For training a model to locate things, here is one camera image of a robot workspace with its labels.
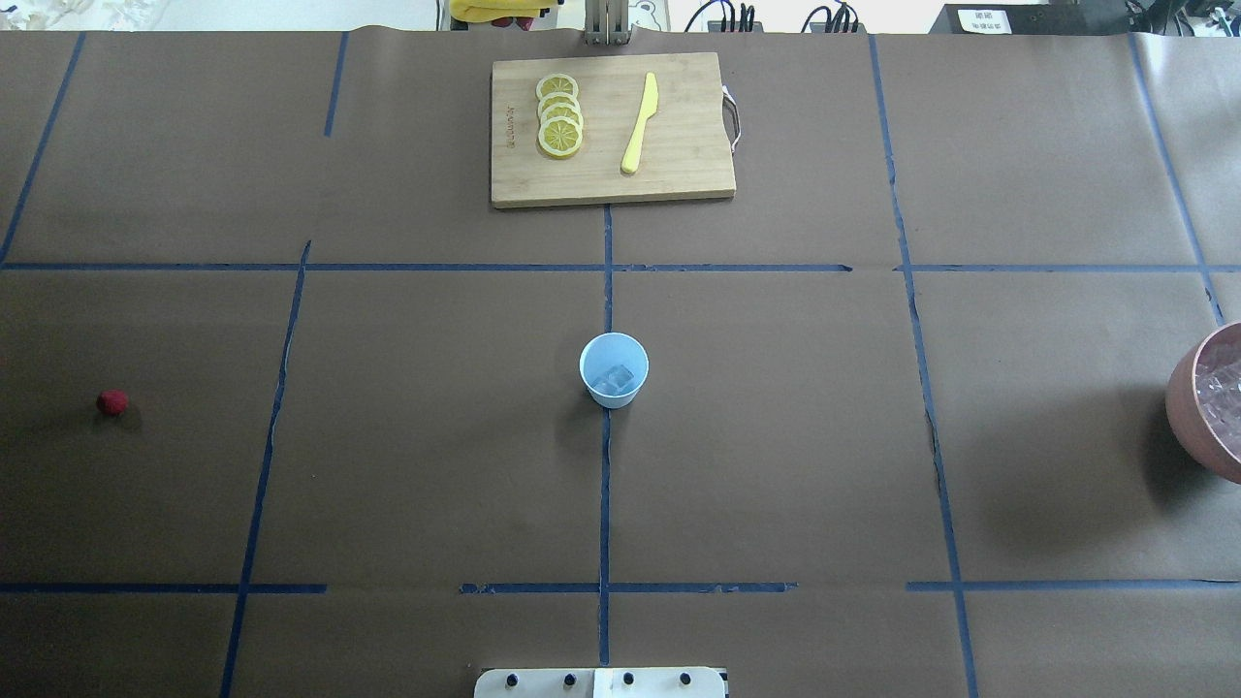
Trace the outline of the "clear ice cube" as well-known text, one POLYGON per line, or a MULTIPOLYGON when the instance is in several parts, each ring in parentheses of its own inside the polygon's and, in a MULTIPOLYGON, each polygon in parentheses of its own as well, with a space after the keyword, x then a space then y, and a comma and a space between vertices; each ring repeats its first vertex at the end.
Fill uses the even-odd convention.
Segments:
POLYGON ((593 388, 594 392, 599 392, 604 397, 620 397, 620 395, 630 392, 634 381, 635 376, 629 366, 617 364, 594 378, 589 388, 593 388))

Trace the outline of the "bamboo cutting board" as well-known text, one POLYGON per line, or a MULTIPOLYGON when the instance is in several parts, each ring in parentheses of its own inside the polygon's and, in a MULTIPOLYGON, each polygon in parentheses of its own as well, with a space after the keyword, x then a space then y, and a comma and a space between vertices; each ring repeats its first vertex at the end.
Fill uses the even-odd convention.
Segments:
POLYGON ((719 53, 612 53, 604 57, 496 61, 491 67, 491 205, 545 207, 678 202, 731 197, 737 190, 724 119, 719 53), (620 171, 647 73, 659 106, 647 127, 640 168, 620 171), (535 87, 545 75, 580 84, 585 144, 553 159, 537 145, 535 87))

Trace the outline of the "yellow cloth bag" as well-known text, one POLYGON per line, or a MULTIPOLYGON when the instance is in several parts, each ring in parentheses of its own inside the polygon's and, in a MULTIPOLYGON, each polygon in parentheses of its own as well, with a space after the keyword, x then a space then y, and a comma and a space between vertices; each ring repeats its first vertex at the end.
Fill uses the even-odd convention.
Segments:
POLYGON ((457 21, 477 25, 489 24, 494 19, 503 17, 542 17, 550 9, 557 7, 562 1, 524 1, 524 0, 493 0, 493 1, 448 1, 448 12, 457 21))

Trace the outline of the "black box with label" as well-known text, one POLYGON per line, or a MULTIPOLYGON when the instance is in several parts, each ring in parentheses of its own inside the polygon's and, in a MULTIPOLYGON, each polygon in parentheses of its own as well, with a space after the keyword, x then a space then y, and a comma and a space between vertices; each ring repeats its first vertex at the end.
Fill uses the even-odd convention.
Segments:
POLYGON ((1029 36, 1111 36, 1131 32, 1126 1, 949 1, 928 32, 1029 36))

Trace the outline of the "yellow plastic knife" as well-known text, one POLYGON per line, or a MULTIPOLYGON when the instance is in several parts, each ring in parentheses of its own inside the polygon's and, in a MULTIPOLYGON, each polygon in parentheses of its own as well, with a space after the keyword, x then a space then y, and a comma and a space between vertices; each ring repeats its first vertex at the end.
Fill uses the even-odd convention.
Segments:
POLYGON ((659 106, 656 75, 648 72, 629 142, 625 142, 625 150, 623 152, 623 156, 620 156, 620 171, 624 175, 633 175, 639 171, 643 147, 644 142, 647 142, 647 127, 652 117, 656 116, 656 106, 659 106))

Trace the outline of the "light blue cup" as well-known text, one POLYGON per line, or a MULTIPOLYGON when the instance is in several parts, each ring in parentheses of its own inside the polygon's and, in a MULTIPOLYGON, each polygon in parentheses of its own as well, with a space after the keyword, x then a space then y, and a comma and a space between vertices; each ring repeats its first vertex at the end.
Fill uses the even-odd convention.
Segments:
POLYGON ((635 337, 616 332, 606 333, 594 337, 582 349, 578 359, 578 373, 582 381, 585 381, 589 397, 593 397, 594 402, 598 402, 604 409, 622 409, 628 406, 637 397, 638 392, 640 392, 643 385, 647 384, 649 356, 647 349, 644 349, 635 337), (599 392, 594 392, 594 389, 589 388, 589 384, 601 373, 617 364, 624 364, 634 373, 635 381, 630 392, 620 395, 620 397, 604 397, 599 392))

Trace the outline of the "aluminium frame post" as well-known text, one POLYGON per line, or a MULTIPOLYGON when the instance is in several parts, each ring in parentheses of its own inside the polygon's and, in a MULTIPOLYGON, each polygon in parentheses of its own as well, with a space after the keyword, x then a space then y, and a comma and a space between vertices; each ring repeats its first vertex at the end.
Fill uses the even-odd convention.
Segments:
POLYGON ((585 43, 589 46, 624 46, 629 43, 630 39, 629 1, 585 1, 585 43))

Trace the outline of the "lemon slice front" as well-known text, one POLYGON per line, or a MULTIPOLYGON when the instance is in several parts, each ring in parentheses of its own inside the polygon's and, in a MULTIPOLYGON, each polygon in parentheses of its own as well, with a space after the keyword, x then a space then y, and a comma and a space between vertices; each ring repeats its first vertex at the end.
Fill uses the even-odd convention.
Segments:
POLYGON ((553 159, 573 156, 585 144, 585 125, 571 116, 550 116, 539 125, 537 145, 553 159))

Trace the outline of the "lemon slice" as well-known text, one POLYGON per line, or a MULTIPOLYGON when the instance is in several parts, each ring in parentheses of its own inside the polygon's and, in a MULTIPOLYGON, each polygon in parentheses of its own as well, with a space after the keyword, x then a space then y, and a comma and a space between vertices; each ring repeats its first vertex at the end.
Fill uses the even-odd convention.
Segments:
POLYGON ((558 93, 568 94, 577 99, 580 84, 570 75, 545 75, 536 83, 535 94, 540 101, 547 98, 550 94, 558 93))
POLYGON ((585 144, 585 125, 571 116, 550 116, 539 125, 537 145, 553 159, 573 156, 585 144))
POLYGON ((580 102, 578 102, 577 97, 575 94, 570 93, 570 92, 553 91, 553 92, 544 96, 539 101, 539 111, 540 111, 540 113, 542 113, 542 111, 549 111, 549 108, 557 107, 557 106, 566 106, 567 108, 572 108, 572 111, 580 111, 581 109, 581 106, 580 106, 580 102))
POLYGON ((553 103, 553 106, 547 106, 546 108, 544 108, 544 111, 541 111, 540 113, 539 120, 541 124, 544 124, 553 122, 555 119, 558 118, 570 119, 577 125, 585 125, 585 116, 582 116, 580 107, 572 106, 572 103, 563 103, 563 102, 553 103))

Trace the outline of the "red strawberry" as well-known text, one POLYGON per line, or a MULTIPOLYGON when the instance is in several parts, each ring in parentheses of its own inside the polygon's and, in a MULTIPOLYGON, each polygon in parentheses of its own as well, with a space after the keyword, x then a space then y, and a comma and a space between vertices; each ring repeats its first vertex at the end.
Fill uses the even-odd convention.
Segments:
POLYGON ((96 409, 107 417, 122 416, 130 405, 130 397, 124 390, 109 389, 96 397, 96 409))

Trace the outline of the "lemon slice back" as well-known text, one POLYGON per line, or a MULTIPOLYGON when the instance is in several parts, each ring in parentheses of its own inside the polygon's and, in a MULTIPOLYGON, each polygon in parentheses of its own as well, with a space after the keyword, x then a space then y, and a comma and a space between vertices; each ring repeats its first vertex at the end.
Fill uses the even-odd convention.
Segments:
POLYGON ((547 98, 550 94, 558 93, 568 94, 577 99, 580 84, 570 75, 545 75, 536 83, 535 94, 540 101, 547 98))

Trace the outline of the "white mount base plate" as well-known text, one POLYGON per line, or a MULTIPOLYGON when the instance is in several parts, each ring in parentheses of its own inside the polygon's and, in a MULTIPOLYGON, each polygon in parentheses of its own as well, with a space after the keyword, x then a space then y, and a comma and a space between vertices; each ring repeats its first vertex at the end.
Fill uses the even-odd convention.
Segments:
POLYGON ((491 668, 474 697, 728 697, 727 672, 709 666, 491 668))

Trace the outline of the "pink bowl of ice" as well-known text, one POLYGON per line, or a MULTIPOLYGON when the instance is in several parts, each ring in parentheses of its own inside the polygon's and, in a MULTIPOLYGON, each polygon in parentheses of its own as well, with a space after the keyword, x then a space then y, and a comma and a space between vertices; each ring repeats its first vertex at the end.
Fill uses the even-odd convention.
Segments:
POLYGON ((1167 380, 1165 414, 1180 446, 1198 465, 1240 482, 1240 323, 1198 342, 1167 380))

